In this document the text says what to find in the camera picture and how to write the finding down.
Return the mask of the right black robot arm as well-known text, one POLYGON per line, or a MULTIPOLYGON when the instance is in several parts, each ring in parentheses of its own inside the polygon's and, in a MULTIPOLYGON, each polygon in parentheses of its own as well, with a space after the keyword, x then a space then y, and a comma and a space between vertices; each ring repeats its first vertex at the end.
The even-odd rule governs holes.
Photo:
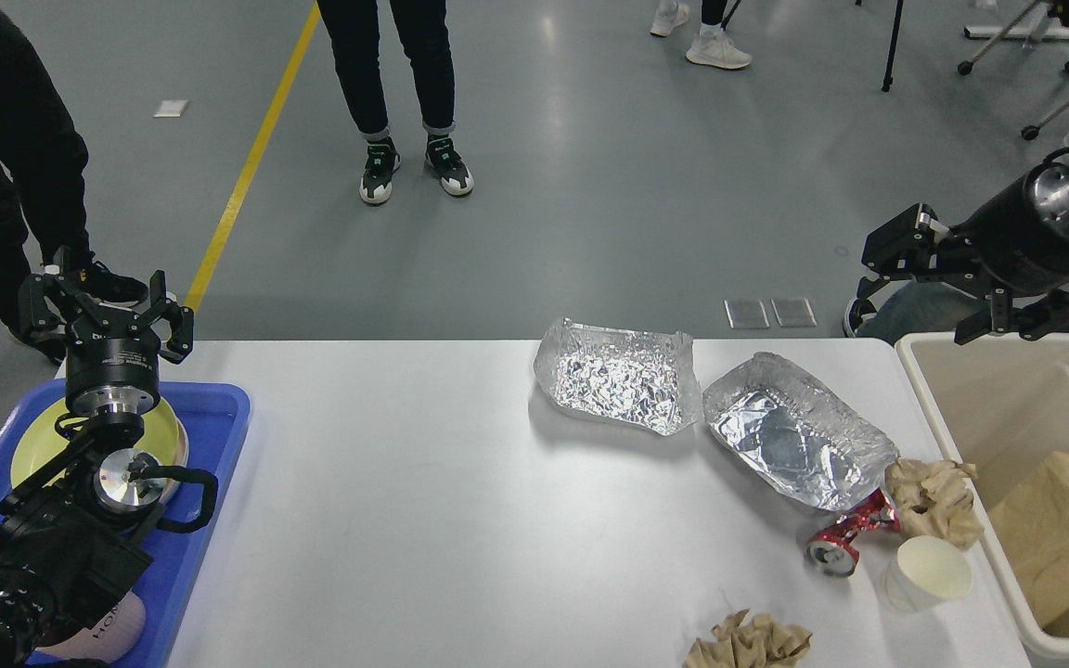
POLYGON ((848 337, 1069 333, 1069 143, 961 224, 912 204, 869 234, 861 262, 869 275, 845 308, 848 337))

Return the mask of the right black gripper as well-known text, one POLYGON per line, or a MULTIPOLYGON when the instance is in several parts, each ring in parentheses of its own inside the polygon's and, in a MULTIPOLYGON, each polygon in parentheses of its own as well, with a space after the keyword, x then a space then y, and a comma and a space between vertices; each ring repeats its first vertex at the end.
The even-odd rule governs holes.
POLYGON ((1069 329, 1068 164, 1036 166, 951 231, 924 203, 892 217, 866 237, 861 263, 876 277, 858 280, 857 298, 869 299, 890 282, 932 282, 962 271, 961 257, 939 253, 947 237, 975 250, 983 269, 1018 295, 1052 289, 1026 307, 1014 307, 1009 289, 993 290, 979 312, 958 322, 956 345, 985 335, 1039 340, 1069 329))

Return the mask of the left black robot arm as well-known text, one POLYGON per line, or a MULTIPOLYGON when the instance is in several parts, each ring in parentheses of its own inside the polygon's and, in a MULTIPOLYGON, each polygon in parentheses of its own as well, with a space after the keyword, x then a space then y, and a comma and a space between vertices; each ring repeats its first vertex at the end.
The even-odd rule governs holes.
POLYGON ((106 307, 75 275, 71 250, 30 276, 19 296, 24 335, 65 348, 67 441, 0 500, 0 667, 89 630, 152 563, 153 530, 211 523, 219 481, 162 464, 139 447, 144 415, 161 404, 160 360, 191 354, 193 313, 149 280, 143 312, 106 307))

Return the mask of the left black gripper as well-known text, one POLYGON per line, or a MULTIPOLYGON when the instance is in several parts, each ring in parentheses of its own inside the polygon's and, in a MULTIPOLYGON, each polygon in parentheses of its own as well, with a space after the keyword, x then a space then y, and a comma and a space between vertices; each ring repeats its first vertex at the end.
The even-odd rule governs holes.
POLYGON ((167 292, 166 275, 148 281, 148 308, 126 331, 105 333, 105 309, 80 288, 68 246, 55 262, 24 280, 19 339, 67 346, 65 406, 75 416, 144 415, 160 404, 160 358, 182 364, 193 351, 195 314, 167 292))

